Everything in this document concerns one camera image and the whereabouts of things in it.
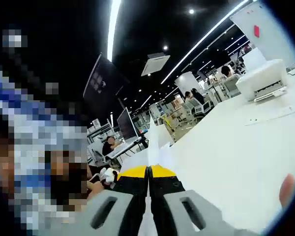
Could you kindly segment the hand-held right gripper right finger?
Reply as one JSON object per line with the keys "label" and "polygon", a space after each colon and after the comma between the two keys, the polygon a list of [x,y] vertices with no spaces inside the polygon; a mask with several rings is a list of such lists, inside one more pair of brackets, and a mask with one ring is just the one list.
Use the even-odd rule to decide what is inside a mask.
{"label": "hand-held right gripper right finger", "polygon": [[159,236],[233,236],[221,211],[194,190],[185,190],[176,174],[160,165],[149,168],[151,212]]}

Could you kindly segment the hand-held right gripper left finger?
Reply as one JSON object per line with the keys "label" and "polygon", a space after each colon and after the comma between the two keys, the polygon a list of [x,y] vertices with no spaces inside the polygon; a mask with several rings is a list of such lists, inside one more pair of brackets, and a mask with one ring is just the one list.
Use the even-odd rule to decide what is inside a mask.
{"label": "hand-held right gripper left finger", "polygon": [[[100,174],[93,178],[100,181]],[[103,227],[101,236],[137,236],[146,210],[148,167],[139,165],[118,173],[115,183],[102,185],[108,197],[91,221],[93,229]]]}

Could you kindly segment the person's left hand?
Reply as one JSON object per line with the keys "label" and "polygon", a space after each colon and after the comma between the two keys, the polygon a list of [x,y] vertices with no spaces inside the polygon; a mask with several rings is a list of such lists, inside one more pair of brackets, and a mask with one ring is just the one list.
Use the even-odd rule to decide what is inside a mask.
{"label": "person's left hand", "polygon": [[98,193],[104,190],[104,186],[102,185],[100,181],[97,181],[95,183],[87,181],[87,188],[89,191],[88,198],[87,198],[88,200],[90,200],[92,197],[94,197],[95,195],[97,195]]}

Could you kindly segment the person's right hand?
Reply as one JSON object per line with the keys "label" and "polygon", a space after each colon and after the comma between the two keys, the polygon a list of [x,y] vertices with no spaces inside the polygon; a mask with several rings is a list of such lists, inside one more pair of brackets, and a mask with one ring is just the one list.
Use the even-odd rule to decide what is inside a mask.
{"label": "person's right hand", "polygon": [[288,205],[290,198],[293,194],[294,188],[295,177],[292,174],[287,174],[281,184],[279,191],[279,201],[282,208]]}

